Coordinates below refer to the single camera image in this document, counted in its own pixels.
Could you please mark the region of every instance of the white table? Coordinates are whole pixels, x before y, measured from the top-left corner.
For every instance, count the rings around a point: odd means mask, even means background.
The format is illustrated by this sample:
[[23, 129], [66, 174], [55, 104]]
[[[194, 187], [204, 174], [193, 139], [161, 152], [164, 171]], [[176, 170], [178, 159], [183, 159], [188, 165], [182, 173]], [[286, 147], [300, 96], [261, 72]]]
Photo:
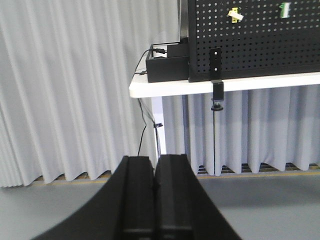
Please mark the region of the white table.
[[[137, 72], [146, 69], [146, 57], [142, 58], [137, 68]], [[280, 88], [303, 85], [320, 84], [320, 72], [245, 77], [223, 80], [224, 91], [241, 91], [266, 88]], [[162, 97], [205, 94], [212, 93], [213, 85], [210, 81], [188, 82], [164, 81], [148, 82], [148, 75], [134, 75], [129, 86], [130, 97], [132, 98], [151, 98], [152, 113], [156, 123], [162, 123], [165, 126]], [[161, 154], [166, 154], [165, 127], [158, 129], [159, 140], [161, 144]]]

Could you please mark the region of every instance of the white curtain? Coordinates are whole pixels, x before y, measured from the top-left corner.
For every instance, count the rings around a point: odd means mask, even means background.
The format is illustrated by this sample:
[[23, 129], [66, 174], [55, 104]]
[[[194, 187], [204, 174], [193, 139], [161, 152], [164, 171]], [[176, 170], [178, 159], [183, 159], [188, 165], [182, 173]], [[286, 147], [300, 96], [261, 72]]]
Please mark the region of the white curtain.
[[136, 155], [131, 75], [150, 44], [177, 39], [172, 0], [0, 1], [0, 186], [95, 179]]
[[[187, 121], [182, 113], [165, 112], [165, 123], [189, 124], [185, 145], [195, 173], [200, 165], [219, 176], [223, 166], [241, 173], [243, 163], [253, 173], [261, 163], [280, 171], [286, 163], [301, 170], [320, 163], [320, 85], [225, 92], [224, 97], [224, 110], [215, 112], [215, 121], [211, 94], [187, 97]], [[164, 98], [166, 106], [175, 101], [182, 97]], [[174, 129], [166, 127], [167, 137]], [[169, 153], [176, 151], [178, 139], [171, 139]]]

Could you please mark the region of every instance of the gray floor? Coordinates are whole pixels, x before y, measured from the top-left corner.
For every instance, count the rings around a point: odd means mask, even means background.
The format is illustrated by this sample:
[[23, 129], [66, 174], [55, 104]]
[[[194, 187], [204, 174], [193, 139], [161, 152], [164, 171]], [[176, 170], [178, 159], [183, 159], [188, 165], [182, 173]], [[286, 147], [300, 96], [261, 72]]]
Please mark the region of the gray floor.
[[[200, 180], [243, 240], [319, 240], [320, 175]], [[0, 188], [0, 240], [28, 240], [70, 215], [102, 183]]]

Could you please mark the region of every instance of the yellow tag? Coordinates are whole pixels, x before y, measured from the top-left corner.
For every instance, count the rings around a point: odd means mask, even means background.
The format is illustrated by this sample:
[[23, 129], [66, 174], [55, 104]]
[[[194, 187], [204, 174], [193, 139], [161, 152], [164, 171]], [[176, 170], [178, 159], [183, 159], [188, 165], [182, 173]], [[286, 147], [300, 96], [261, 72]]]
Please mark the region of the yellow tag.
[[[233, 8], [232, 8], [232, 11], [238, 13], [238, 8], [237, 8], [237, 7], [233, 7]], [[232, 22], [233, 24], [235, 24], [235, 23], [238, 22], [238, 19], [236, 19], [236, 18], [234, 18], [234, 17], [231, 17], [231, 22]]]

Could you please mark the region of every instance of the black pegboard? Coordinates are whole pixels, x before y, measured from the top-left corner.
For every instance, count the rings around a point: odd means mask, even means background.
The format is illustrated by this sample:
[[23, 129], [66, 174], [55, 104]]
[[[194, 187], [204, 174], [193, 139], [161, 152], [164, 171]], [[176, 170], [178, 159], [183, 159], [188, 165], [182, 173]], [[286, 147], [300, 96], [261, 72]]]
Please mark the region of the black pegboard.
[[[189, 0], [190, 81], [210, 80], [210, 49], [221, 48], [221, 78], [320, 71], [320, 0]], [[243, 20], [231, 23], [229, 10]]]

